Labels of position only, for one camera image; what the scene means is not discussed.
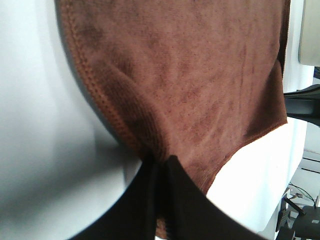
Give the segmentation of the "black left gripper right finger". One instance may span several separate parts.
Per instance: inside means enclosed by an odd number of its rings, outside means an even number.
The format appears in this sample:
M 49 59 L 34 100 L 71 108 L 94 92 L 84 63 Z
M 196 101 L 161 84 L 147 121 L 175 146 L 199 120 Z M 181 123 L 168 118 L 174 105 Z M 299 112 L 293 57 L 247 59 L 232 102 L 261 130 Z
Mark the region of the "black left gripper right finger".
M 175 155 L 164 164 L 167 183 L 165 228 L 169 240 L 262 240 L 199 190 Z

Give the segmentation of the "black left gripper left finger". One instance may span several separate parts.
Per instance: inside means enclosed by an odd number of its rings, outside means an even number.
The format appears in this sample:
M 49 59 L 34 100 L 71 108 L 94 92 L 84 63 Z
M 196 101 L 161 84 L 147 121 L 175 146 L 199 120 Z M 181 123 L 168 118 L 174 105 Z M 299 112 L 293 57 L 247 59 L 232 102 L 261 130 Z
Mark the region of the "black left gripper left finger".
M 153 240 L 159 165 L 148 155 L 116 203 L 72 240 Z

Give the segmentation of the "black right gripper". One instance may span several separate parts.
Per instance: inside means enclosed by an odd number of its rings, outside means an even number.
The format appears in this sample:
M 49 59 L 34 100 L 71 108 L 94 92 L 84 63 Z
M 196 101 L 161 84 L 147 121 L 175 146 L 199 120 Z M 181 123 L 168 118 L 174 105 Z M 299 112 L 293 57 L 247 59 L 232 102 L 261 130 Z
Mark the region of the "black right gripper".
M 309 123 L 320 122 L 320 85 L 284 93 L 286 114 Z

